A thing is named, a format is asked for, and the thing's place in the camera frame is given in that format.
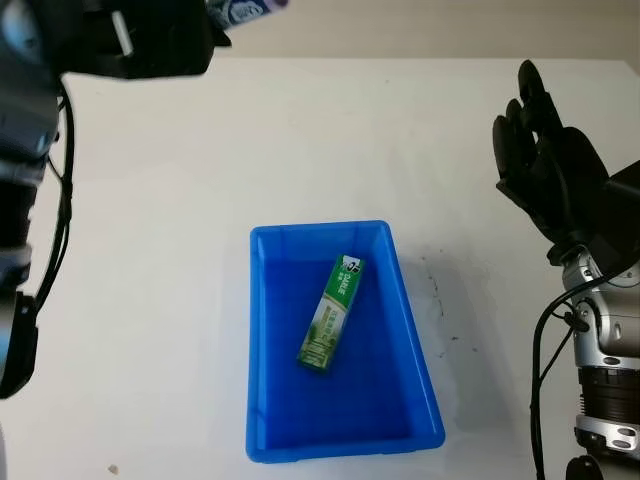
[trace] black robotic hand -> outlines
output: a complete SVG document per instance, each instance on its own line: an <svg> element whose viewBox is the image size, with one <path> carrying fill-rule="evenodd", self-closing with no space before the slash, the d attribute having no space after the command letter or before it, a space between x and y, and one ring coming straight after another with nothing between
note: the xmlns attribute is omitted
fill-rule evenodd
<svg viewBox="0 0 640 480"><path fill-rule="evenodd" d="M554 246L553 265L585 248L602 272L640 254L640 161L609 177L589 139L563 127L529 60L520 98L493 125L498 189L529 214Z"/></svg>

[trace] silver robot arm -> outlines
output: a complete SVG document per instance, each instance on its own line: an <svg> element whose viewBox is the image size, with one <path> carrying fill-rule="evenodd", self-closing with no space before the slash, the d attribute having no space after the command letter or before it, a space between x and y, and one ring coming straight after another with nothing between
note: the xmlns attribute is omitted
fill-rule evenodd
<svg viewBox="0 0 640 480"><path fill-rule="evenodd" d="M601 275L582 253L563 281L570 290ZM594 456L640 461L640 263L572 303L588 325L573 336L582 386L576 439Z"/></svg>

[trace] background wall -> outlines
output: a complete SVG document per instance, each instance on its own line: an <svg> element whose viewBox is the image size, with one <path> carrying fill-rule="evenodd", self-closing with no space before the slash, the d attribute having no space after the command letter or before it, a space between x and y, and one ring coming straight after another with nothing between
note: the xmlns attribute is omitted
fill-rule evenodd
<svg viewBox="0 0 640 480"><path fill-rule="evenodd" d="M640 65L638 0L291 0L229 55L589 58Z"/></svg>

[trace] white table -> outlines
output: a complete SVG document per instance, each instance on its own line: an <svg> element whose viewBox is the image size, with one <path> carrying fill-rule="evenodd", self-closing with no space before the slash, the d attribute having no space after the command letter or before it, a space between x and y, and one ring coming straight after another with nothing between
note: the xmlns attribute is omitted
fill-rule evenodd
<svg viewBox="0 0 640 480"><path fill-rule="evenodd" d="M611 171L640 158L640 79L625 64L537 64ZM534 478L531 336L561 282L548 243L494 188L491 126L518 65L224 59L193 80L73 78L72 246L39 318L34 378L0 404L9 478L109 479L112 464L137 480ZM338 175L356 181L318 194ZM31 291L56 199L49 178L32 215ZM447 441L253 464L249 231L369 218L392 226ZM564 329L548 329L545 352ZM578 393L569 348L543 394L550 479L581 451Z"/></svg>

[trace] toothpaste box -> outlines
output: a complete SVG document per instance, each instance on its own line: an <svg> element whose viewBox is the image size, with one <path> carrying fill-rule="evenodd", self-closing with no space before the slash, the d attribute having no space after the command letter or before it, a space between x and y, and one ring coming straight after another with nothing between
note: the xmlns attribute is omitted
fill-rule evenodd
<svg viewBox="0 0 640 480"><path fill-rule="evenodd" d="M298 353L298 361L303 366L321 372L329 368L358 291L363 268L364 261L359 258L338 257Z"/></svg>

